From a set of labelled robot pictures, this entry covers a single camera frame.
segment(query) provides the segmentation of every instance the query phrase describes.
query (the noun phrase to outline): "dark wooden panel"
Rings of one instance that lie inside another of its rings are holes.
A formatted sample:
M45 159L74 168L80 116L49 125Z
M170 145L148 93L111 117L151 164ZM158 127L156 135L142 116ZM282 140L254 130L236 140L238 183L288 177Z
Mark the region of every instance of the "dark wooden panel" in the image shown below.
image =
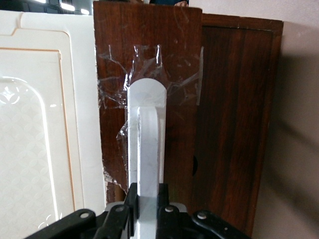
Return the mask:
M283 23L203 14L204 72L190 211L208 208L250 235Z
M134 45L162 45L163 63L168 80L175 82L198 71L201 48L201 10L173 6L94 2L94 24L97 50L98 77L101 80L100 124L104 165L112 178L127 187L124 164L117 148L116 135L125 122L124 110L113 109L112 101L104 101L103 94L120 87L124 71L132 66ZM191 67L182 71L175 60L185 59ZM118 76L115 81L103 80ZM190 205L192 165L195 142L196 99L176 106L169 99L166 111L166 143L164 180L169 183L171 199ZM107 192L108 202L114 200L113 189Z

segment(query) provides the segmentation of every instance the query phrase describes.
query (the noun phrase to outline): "wood grain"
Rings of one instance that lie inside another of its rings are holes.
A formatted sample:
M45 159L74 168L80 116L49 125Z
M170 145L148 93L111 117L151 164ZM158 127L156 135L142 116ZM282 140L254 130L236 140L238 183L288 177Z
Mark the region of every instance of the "wood grain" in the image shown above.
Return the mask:
M123 85L125 71L106 60L112 58L126 71L132 67L134 45L161 45L166 77L170 82L187 78L199 69L201 49L201 10L146 4L94 2L94 25L97 69L100 79L100 124L104 166L109 175L127 188L121 152L116 135L125 123L124 109L110 109L116 103L103 98ZM180 59L190 67L178 67ZM192 165L195 144L196 99L176 105L178 97L168 99L166 111L165 177L171 198L190 204ZM108 202L114 201L113 187L108 189Z
M283 23L203 14L204 72L190 211L252 233Z

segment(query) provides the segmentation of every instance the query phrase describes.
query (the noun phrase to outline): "white wall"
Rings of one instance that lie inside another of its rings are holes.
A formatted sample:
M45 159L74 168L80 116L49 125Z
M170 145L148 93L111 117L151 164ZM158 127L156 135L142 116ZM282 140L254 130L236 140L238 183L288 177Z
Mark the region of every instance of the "white wall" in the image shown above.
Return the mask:
M319 239L319 1L191 0L285 22L254 239Z

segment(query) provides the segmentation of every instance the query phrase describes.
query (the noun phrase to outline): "white embossed panel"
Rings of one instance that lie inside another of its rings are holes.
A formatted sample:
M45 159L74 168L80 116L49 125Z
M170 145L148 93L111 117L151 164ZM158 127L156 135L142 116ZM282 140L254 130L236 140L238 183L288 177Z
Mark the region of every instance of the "white embossed panel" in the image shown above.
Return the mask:
M0 72L0 235L18 239L75 207L60 53L1 49Z

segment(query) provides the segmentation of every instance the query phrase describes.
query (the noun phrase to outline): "white cabinet door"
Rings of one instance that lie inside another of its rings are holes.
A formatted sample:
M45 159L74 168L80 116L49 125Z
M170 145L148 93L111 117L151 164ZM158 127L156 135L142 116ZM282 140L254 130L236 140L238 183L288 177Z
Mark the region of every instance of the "white cabinet door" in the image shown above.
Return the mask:
M0 26L5 238L26 237L80 208L100 214L105 207L93 19L72 17L0 11L8 22ZM83 25L86 37L74 30Z

